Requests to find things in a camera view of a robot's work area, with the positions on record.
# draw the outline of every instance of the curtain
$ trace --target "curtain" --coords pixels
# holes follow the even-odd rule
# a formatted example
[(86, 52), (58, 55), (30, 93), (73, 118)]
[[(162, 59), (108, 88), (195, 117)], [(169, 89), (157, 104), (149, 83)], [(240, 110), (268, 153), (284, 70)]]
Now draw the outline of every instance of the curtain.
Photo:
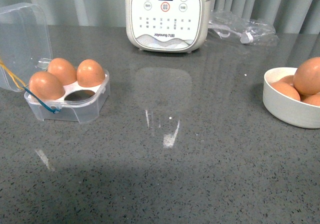
[[(0, 0), (0, 7), (23, 2), (38, 4), (49, 25), (126, 25), (125, 0)], [(265, 19), (277, 33), (320, 32), (320, 0), (212, 0), (211, 9)]]

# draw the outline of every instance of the plastic bag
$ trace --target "plastic bag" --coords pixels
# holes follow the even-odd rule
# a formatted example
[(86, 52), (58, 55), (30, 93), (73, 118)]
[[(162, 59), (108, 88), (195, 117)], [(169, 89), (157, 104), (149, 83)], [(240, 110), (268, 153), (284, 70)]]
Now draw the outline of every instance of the plastic bag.
[(231, 11), (212, 10), (208, 31), (221, 39), (253, 46), (272, 47), (279, 41), (274, 26), (265, 20), (243, 19)]

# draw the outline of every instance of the egg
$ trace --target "egg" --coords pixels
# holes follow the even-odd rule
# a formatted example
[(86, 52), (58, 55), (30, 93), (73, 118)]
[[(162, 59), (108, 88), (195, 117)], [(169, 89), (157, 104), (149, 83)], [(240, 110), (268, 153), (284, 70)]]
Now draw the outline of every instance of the egg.
[(290, 97), (292, 99), (295, 99), (297, 101), (300, 101), (299, 93), (293, 86), (289, 85), (288, 83), (276, 81), (270, 85), (271, 87), (276, 89), (278, 92), (282, 93), (283, 95)]
[(282, 77), (279, 82), (288, 83), (290, 86), (294, 86), (294, 75), (286, 75)]
[(302, 94), (300, 94), (300, 100), (301, 100), (301, 102), (303, 102), (306, 98), (308, 98), (308, 97), (310, 97), (310, 96), (312, 96), (312, 95), (302, 95)]
[(29, 90), (41, 100), (57, 100), (66, 93), (59, 79), (47, 71), (38, 71), (31, 76)]
[(320, 57), (308, 59), (297, 68), (293, 85), (302, 95), (320, 92)]
[(306, 97), (303, 102), (314, 106), (320, 106), (320, 93)]
[(76, 68), (66, 59), (55, 58), (48, 65), (48, 72), (55, 75), (63, 86), (77, 81)]
[(101, 65), (92, 59), (84, 60), (76, 71), (78, 84), (84, 88), (101, 85), (105, 80), (105, 71)]

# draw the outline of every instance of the clear egg container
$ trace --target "clear egg container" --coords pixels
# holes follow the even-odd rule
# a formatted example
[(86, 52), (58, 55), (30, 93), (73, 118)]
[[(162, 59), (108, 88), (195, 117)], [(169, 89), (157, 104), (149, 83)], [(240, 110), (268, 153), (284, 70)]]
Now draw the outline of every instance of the clear egg container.
[[(0, 7), (0, 40), (0, 58), (26, 84), (34, 73), (46, 71), (53, 59), (46, 17), (36, 4), (18, 3)], [(24, 98), (38, 120), (89, 123), (99, 116), (101, 107), (110, 95), (109, 72), (104, 70), (104, 73), (105, 80), (99, 86), (86, 88), (75, 82), (64, 87), (66, 94), (62, 98), (41, 100), (47, 106), (60, 110), (58, 113), (47, 110), (27, 92)], [(1, 66), (0, 88), (13, 92), (22, 91)], [(80, 90), (93, 92), (93, 95), (82, 100), (67, 99), (70, 94)]]
[[(65, 94), (57, 100), (41, 100), (52, 109), (58, 109), (59, 112), (52, 113), (43, 107), (35, 98), (26, 92), (24, 98), (29, 104), (35, 117), (38, 120), (62, 120), (75, 121), (81, 124), (89, 123), (97, 119), (100, 115), (100, 109), (110, 95), (110, 77), (109, 72), (104, 69), (105, 79), (101, 85), (94, 87), (82, 87), (78, 82), (65, 85)], [(82, 94), (73, 96), (75, 100), (66, 100), (70, 95), (82, 91)], [(83, 98), (86, 92), (94, 93), (91, 97), (84, 100), (76, 100), (78, 97)]]

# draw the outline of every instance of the gray countertop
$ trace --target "gray countertop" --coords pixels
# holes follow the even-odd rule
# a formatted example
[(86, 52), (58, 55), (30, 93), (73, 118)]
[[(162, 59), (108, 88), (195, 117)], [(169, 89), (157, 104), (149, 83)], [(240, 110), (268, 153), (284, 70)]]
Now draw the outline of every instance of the gray countertop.
[(0, 89), (0, 223), (320, 223), (320, 130), (262, 102), (264, 73), (320, 56), (211, 34), (190, 54), (139, 51), (124, 28), (49, 26), (53, 57), (94, 59), (111, 96), (89, 124), (35, 118)]

